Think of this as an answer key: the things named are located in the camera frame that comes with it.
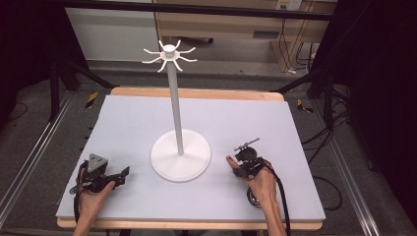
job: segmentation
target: white pole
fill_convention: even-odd
[[[178,98],[177,69],[172,61],[166,64],[168,72],[169,90],[171,92],[172,114],[174,116],[175,135],[177,138],[178,154],[184,154],[184,145],[182,139],[180,104]]]

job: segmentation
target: electrical outlet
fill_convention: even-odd
[[[275,10],[287,10],[290,0],[278,0],[276,2]]]
[[[300,9],[301,0],[289,0],[286,10],[288,11],[298,11]]]

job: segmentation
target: round white base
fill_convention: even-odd
[[[207,140],[197,132],[182,130],[184,154],[178,154],[175,131],[161,136],[153,145],[150,161],[155,171],[172,182],[197,178],[209,166],[211,151]]]

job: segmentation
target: white stand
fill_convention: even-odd
[[[157,71],[158,73],[167,65],[175,130],[162,135],[155,142],[150,152],[150,161],[155,171],[161,177],[172,182],[187,182],[197,178],[209,166],[211,159],[211,151],[207,140],[197,132],[181,128],[177,71],[175,67],[179,71],[183,70],[178,66],[176,60],[178,58],[188,62],[197,60],[189,60],[181,56],[181,53],[189,53],[196,49],[195,47],[189,51],[176,51],[180,42],[181,40],[178,40],[176,46],[171,44],[164,46],[160,41],[162,52],[150,52],[144,49],[147,53],[159,54],[158,58],[144,63],[153,63],[159,59],[163,60],[162,67]]]

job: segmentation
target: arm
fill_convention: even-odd
[[[238,168],[239,164],[231,157],[226,157],[232,168]],[[261,204],[261,209],[267,221],[268,235],[284,236],[285,228],[279,210],[279,203],[276,200],[276,181],[272,173],[266,168],[252,179],[242,179],[252,189],[255,197]]]
[[[95,221],[108,194],[114,187],[115,182],[111,181],[99,193],[89,190],[81,190],[80,193],[80,218],[74,230],[74,236],[88,235],[92,224]]]

